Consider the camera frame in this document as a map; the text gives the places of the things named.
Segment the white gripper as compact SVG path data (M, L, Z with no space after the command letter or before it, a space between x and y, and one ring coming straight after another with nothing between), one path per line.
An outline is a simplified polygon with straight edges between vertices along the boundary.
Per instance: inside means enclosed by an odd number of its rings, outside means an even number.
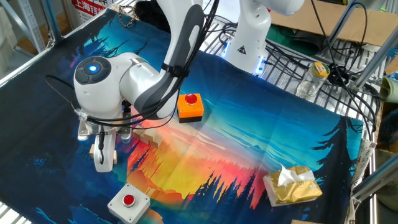
M114 165L116 135L99 132L95 137L93 160L97 172L111 172Z

